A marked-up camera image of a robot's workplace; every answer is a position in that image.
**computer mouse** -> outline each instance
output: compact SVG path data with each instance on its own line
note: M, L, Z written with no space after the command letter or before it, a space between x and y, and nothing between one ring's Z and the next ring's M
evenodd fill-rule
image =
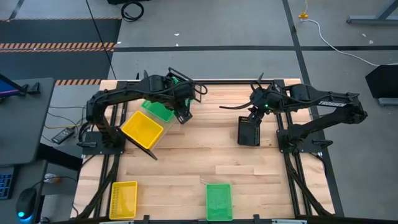
M29 218L34 210L36 201L36 189L31 187L25 189L19 195L17 201L17 216L20 219Z

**green plastic tray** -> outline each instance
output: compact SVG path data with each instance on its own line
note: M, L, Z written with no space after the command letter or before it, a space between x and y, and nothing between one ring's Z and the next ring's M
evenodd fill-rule
M206 218L208 221L233 219L230 184L206 185Z
M146 100L141 106L164 122L169 122L174 115L174 112L168 110L162 103L151 103Z

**black cable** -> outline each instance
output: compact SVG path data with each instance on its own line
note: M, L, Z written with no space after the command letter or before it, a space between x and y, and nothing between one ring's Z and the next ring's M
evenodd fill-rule
M81 125L79 133L78 133L78 140L79 142L83 142L83 135L87 131L87 128L89 128L89 122L86 122Z
M97 99L94 100L93 104L96 104L96 102L97 102L98 100L100 100L100 99L102 99L102 98L104 98L104 97L108 97L108 96L115 95L115 94L119 94L119 93L125 93L125 92L127 92L127 91L137 92L137 93L142 93L142 94L148 94L148 95L153 95L153 94L167 93L168 91L171 91L171 90L175 89L175 88L178 87L178 86L181 86L181 85L189 85L189 84L203 85L203 84L201 84L201 83L197 83L197 82L194 82L194 81L185 81L185 82L178 83L178 84L176 84L176 85L174 85L174 86L172 86L172 87L170 87L170 88L168 88L168 89L160 90L160 91L154 91L154 92L147 92L147 91L141 91L141 90L118 90L118 91L114 91L114 92L112 92L112 93L108 93L108 94L106 94L106 95L105 95L105 94L101 95L100 97L98 97ZM199 91L197 91L197 92L198 92L199 94L201 94L201 95L204 95L204 94L207 94L207 91L208 91L208 90L207 90L207 87L205 87L205 90L206 90L206 92L199 92Z
M86 108L86 106L49 106L53 109L70 109L70 108Z
M221 109L229 109L229 110L240 110L240 109L243 109L243 108L247 108L248 106L250 106L250 105L252 105L252 104L253 104L253 102L250 101L250 102L245 103L245 104L243 104L243 105L241 105L241 106L235 106L235 107L220 106L220 108L221 108Z
M68 178L68 179L71 179L71 180L74 180L75 182L77 182L76 179L74 179L74 178L72 178L72 177L68 177L68 176L49 177L49 178L45 178L44 180L41 180L41 181L37 182L36 184L34 184L33 186L31 186L31 188L35 187L37 184L39 184L39 183L41 183L41 182L44 182L45 180L54 179L54 178Z
M51 140L49 140L48 138L46 138L44 135L42 135L42 137L43 137L45 140L47 140L48 142L53 143Z
M76 219L82 219L82 218L88 218L90 214L92 213L94 207L98 203L99 199L102 197L105 189L113 179L114 175L116 174L116 163L113 161L113 165L111 167L111 170L108 172L108 175L105 178L105 181L101 185L101 187L97 190L97 192L94 194L93 198L90 200L89 204L85 207L84 211L82 211L79 216L76 217Z
M75 123L75 122L73 122L71 119L69 119L69 118L65 118L65 117L63 117L63 116L58 116L58 115L54 115L54 114L52 114L52 113L50 113L50 112L47 112L49 115L51 115L51 116L53 116L53 117L55 117L55 118L62 118L62 119L65 119L65 120L67 120L67 121L70 121L70 122L72 122L72 124L74 124L75 125L75 127L76 127L76 130L79 130L79 127L77 126L77 124Z
M317 155L317 154L312 154L311 152L310 152L310 155L315 157L315 158L317 158L317 159L319 159L322 162L323 170L325 171L325 175L327 176L328 172L326 171L326 165L325 165L325 161L323 160L323 158L321 156Z
M128 13L124 12L126 8L131 4L135 4L141 9L141 13L137 17L132 17ZM137 1L129 1L123 5L121 13L123 20L125 20L126 22L134 22L137 21L139 18L141 18L142 15L144 15L144 6L142 6L142 4Z
M101 37L101 34L100 34L100 31L98 30L97 23L95 22L93 13L91 12L91 8L90 8L90 5L88 4L88 0L86 0L86 4L87 4L87 8L88 8L88 10L89 10L89 12L90 12L91 20L93 21L94 26L95 26L95 29L96 29L96 31L97 31L99 40L100 40L101 43L102 43L102 48L104 48L104 51L105 51L105 53L106 53L106 57L108 58L109 64L110 64L110 66L111 66L111 70L112 70L113 77L114 77L115 80L117 80L116 75L114 74L114 70L113 70L111 58L110 58L109 55L108 55L108 51L106 50L106 47L105 47L105 45L104 45L104 42L103 42L102 37Z
M75 208L74 203L72 202L72 208L74 209L74 211L76 212L76 216L79 215L79 211L77 210L77 208Z
M80 168L83 168L83 166L94 157L95 157L95 155L91 155L84 163L81 164Z
M268 91L268 94L270 94L270 93L275 93L275 94L277 94L277 95L283 96L283 97L285 97L285 98L287 98L287 99L290 99L290 100L292 100L292 101L295 101L295 102L297 102L297 103L303 103L303 104L314 103L314 102L316 102L316 101L318 101L318 100L321 100L322 98L331 96L331 94L327 94L327 95L323 95L323 96L321 96L321 97L318 97L317 99L312 100L312 101L301 101L301 100L297 100L297 99L295 99L295 98L292 98L292 97L290 97L290 96L288 96L288 95L285 95L285 94L283 94L283 93L279 93L278 91Z

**white cord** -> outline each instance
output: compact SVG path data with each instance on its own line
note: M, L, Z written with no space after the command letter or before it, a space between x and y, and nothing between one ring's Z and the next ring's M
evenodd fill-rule
M319 36L320 36L321 39L324 41L324 43L326 43L327 45L329 45L329 47L331 47L333 50L335 50L335 51L337 51L337 52L339 52L339 53L341 53L341 54L343 54L343 55L348 55L348 56L351 56L351 57L360 59L361 61L366 62L366 63L368 63L368 64L370 64L370 65L373 65L373 66L376 66L376 67L377 67L377 66L380 66L380 65L376 65L376 64L374 64L374 63L368 62L367 60L365 60L365 59L363 59L363 58L360 58L360 57L358 57L358 56L356 56L356 55L349 54L349 53L346 53L346 52L342 52L342 51L338 50L337 48L335 48L334 46L332 46L331 44L329 44L329 42L327 42L327 41L322 37L322 34L321 34L321 26L319 25L319 23L318 23L317 21L314 21L314 20L312 20L312 19L302 19L301 21L302 21L302 22L312 22L312 23L315 23L315 24L318 26ZM390 64L387 64L387 65L398 65L398 63L390 63Z
M304 11L304 14L307 13L307 9L308 9L308 4L307 4L307 0L305 0L305 11Z

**concrete floor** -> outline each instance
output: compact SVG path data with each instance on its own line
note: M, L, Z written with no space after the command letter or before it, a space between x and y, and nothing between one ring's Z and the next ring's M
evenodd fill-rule
M3 0L0 19L7 19L17 0ZM345 22L350 14L375 14L388 0L308 0L308 14L322 26L333 45L398 45L397 27L357 26ZM95 17L117 17L119 9L105 0L89 0ZM311 23L300 23L304 0L289 0L300 45L325 45ZM134 23L122 23L118 47L175 47L215 45L293 46L284 6L280 0L152 0L143 2L145 14ZM89 17L82 0L25 0L18 18ZM397 51L351 52L374 63L398 62ZM311 84L320 90L360 93L369 117L359 125L338 125L325 130L333 170L347 217L398 220L398 156L395 135L397 108L381 108L372 98L364 77L374 68L337 52L303 52ZM192 78L301 78L294 51L118 52L112 64L118 79L137 72L165 74L173 67ZM98 86L56 86L52 106L83 106ZM52 110L74 121L78 109ZM320 108L320 114L328 110ZM69 125L47 119L48 126ZM51 138L60 129L45 130ZM73 144L73 139L64 144ZM66 220L73 194L46 198L43 215Z

